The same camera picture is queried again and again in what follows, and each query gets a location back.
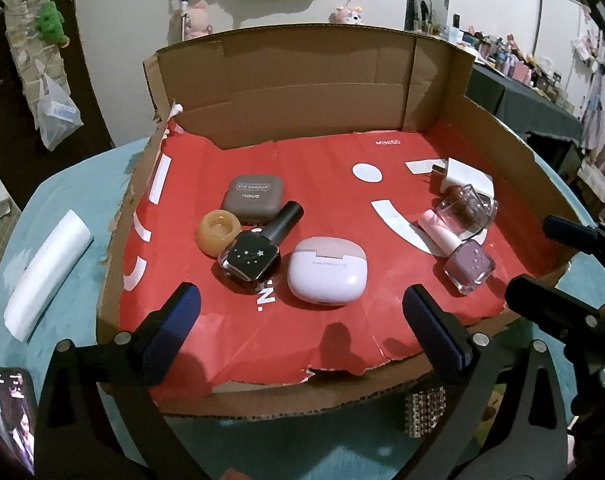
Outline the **purple nail polish pink cap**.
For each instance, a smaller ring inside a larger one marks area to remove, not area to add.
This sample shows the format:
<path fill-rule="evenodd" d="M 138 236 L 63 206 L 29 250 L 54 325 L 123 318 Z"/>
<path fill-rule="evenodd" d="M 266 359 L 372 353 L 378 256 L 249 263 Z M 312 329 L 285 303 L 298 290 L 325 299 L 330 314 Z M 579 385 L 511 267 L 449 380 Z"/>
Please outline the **purple nail polish pink cap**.
<path fill-rule="evenodd" d="M 418 219 L 418 225 L 447 258 L 444 273 L 460 294 L 469 295 L 485 284 L 495 263 L 477 240 L 461 240 L 431 209 Z"/>

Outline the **clear plastic cup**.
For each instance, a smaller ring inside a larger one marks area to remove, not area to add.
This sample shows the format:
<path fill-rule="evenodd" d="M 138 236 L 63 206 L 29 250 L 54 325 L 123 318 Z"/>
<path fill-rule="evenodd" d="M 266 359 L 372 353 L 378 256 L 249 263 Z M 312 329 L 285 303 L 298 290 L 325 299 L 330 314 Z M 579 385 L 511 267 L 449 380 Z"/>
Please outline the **clear plastic cup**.
<path fill-rule="evenodd" d="M 453 185 L 444 192 L 435 212 L 461 240 L 480 234 L 494 221 L 499 203 L 479 194 L 473 185 Z"/>

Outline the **white charger adapter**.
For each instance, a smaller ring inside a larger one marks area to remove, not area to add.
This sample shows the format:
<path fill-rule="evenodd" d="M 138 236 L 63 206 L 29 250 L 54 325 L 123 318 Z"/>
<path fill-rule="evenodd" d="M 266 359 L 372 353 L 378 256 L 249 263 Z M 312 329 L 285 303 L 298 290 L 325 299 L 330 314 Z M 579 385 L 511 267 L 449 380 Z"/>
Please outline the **white charger adapter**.
<path fill-rule="evenodd" d="M 495 196 L 492 177 L 465 162 L 448 158 L 444 162 L 432 165 L 431 171 L 441 177 L 441 193 L 447 192 L 453 186 L 464 188 L 465 185 L 470 185 L 478 195 L 488 198 Z"/>

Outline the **lilac earbuds case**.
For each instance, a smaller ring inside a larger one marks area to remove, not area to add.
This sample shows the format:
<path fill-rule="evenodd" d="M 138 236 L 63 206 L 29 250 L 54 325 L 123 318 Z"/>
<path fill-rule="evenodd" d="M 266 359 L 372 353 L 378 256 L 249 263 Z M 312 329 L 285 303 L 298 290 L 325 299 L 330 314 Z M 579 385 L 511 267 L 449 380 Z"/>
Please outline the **lilac earbuds case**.
<path fill-rule="evenodd" d="M 288 261 L 288 288 L 308 304 L 343 306 L 357 301 L 365 291 L 367 278 L 364 249 L 344 238 L 305 238 L 295 246 Z"/>

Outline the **black star nail polish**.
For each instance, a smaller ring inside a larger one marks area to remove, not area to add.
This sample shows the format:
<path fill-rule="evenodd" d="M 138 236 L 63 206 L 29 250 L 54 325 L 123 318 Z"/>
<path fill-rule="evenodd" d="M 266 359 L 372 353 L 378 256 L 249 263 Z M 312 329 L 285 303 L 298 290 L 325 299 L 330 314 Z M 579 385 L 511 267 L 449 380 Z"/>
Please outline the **black star nail polish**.
<path fill-rule="evenodd" d="M 223 273 L 246 288 L 266 282 L 280 266 L 281 244 L 303 214 L 303 207 L 289 200 L 260 232 L 240 232 L 218 257 Z"/>

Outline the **amber round sponge holder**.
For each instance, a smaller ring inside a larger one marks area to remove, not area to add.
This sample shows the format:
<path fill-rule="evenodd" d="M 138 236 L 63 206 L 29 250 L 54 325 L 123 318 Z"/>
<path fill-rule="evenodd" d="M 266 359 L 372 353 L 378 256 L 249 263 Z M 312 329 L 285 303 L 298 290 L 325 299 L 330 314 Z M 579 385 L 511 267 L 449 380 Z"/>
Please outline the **amber round sponge holder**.
<path fill-rule="evenodd" d="M 235 214 L 224 209 L 211 210 L 197 226 L 196 244 L 205 255 L 217 258 L 241 230 L 242 225 Z"/>

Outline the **grey eye shadow case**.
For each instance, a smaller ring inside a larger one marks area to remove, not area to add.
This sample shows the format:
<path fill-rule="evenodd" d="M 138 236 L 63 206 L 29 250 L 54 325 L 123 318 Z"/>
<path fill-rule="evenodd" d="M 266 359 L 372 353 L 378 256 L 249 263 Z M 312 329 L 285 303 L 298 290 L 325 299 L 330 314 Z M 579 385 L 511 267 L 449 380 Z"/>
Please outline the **grey eye shadow case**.
<path fill-rule="evenodd" d="M 244 174 L 232 180 L 221 208 L 245 226 L 262 226 L 280 211 L 284 184 L 273 174 Z"/>

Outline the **smartphone with lit screen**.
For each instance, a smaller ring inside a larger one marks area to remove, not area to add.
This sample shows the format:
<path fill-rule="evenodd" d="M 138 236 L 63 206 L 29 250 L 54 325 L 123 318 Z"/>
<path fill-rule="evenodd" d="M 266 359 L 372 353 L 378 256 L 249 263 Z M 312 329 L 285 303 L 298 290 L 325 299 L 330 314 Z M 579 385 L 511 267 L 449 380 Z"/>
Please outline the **smartphone with lit screen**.
<path fill-rule="evenodd" d="M 37 402 L 31 377 L 23 368 L 0 367 L 0 414 L 14 453 L 34 474 Z"/>

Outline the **white plastic bag roll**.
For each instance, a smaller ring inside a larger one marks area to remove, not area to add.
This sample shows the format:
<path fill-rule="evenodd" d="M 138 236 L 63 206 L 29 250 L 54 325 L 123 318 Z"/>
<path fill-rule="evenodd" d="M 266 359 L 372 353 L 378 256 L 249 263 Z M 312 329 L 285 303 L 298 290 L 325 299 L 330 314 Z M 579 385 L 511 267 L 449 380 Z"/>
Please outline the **white plastic bag roll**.
<path fill-rule="evenodd" d="M 4 324 L 17 340 L 28 340 L 57 291 L 93 235 L 80 216 L 69 209 L 48 234 L 18 280 L 4 311 Z"/>

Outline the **teal table cloth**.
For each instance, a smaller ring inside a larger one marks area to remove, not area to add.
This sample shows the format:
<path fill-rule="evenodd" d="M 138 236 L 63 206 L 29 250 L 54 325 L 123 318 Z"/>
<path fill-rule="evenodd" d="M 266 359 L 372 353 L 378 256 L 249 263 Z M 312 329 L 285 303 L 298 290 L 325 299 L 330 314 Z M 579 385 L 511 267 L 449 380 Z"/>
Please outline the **teal table cloth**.
<path fill-rule="evenodd" d="M 135 141 L 50 177 L 10 227 L 0 261 L 0 366 L 28 370 L 37 388 L 57 341 L 94 344 L 109 224 L 144 145 Z M 93 243 L 46 310 L 44 326 L 23 344 L 4 325 L 8 297 L 68 210 L 88 226 Z M 311 416 L 262 422 L 172 417 L 169 424 L 214 476 L 235 468 L 256 479 L 389 479 L 417 448 L 404 433 L 404 405 L 404 394 L 393 392 Z"/>

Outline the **dark cluttered side table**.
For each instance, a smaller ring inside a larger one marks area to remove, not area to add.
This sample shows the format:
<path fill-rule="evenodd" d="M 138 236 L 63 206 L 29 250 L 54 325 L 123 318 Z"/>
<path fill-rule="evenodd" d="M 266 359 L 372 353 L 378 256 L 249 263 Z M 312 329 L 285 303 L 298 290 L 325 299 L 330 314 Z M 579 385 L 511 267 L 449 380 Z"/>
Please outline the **dark cluttered side table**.
<path fill-rule="evenodd" d="M 485 64 L 473 64 L 466 96 L 523 139 L 535 134 L 575 146 L 582 142 L 582 125 L 575 116 Z"/>

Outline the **red cardboard tray box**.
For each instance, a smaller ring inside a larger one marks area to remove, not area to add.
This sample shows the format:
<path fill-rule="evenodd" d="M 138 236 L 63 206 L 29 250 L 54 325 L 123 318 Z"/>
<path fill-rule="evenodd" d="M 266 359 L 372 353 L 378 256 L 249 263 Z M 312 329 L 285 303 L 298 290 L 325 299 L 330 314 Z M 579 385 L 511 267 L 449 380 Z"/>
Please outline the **red cardboard tray box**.
<path fill-rule="evenodd" d="M 159 118 L 116 217 L 96 336 L 134 330 L 183 282 L 202 310 L 152 398 L 168 415 L 263 418 L 336 408 L 406 384 L 429 364 L 401 301 L 424 285 L 443 310 L 488 334 L 515 320 L 504 290 L 549 284 L 572 250 L 543 219 L 577 215 L 526 143 L 466 94 L 473 58 L 424 35 L 353 25 L 220 32 L 144 63 Z M 453 158 L 488 174 L 499 211 L 483 244 L 496 267 L 463 296 L 435 249 L 412 236 L 436 204 L 435 177 L 412 162 Z M 340 308 L 294 297 L 278 271 L 262 292 L 222 273 L 195 240 L 242 174 L 273 174 L 303 217 L 289 257 L 311 236 L 365 251 L 363 296 Z"/>

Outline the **clear hanging plastic bag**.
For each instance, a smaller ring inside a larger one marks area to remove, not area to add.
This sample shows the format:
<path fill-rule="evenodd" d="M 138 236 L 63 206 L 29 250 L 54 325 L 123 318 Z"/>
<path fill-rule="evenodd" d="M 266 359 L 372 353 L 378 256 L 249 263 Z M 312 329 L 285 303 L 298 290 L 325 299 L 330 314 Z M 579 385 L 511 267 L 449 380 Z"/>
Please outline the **clear hanging plastic bag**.
<path fill-rule="evenodd" d="M 50 152 L 83 126 L 70 95 L 48 74 L 40 77 L 37 121 L 41 140 Z"/>

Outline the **pink plush toy right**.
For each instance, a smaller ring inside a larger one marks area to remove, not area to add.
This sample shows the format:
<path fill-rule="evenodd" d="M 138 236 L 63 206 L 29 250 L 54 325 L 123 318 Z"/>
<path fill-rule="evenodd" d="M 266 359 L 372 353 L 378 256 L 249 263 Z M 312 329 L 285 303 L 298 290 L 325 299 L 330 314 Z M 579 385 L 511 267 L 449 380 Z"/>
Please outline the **pink plush toy right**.
<path fill-rule="evenodd" d="M 329 17 L 331 24 L 361 25 L 362 8 L 360 6 L 337 6 Z"/>

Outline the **green plush on door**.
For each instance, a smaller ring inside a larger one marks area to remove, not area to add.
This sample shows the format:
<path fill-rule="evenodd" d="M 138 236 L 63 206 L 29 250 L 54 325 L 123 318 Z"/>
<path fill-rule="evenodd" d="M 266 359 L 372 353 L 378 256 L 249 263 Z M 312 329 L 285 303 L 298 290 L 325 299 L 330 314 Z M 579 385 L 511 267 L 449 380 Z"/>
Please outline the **green plush on door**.
<path fill-rule="evenodd" d="M 46 44 L 56 44 L 60 48 L 66 48 L 70 43 L 69 37 L 64 32 L 63 15 L 54 1 L 42 4 L 34 21 L 34 28 L 39 38 Z"/>

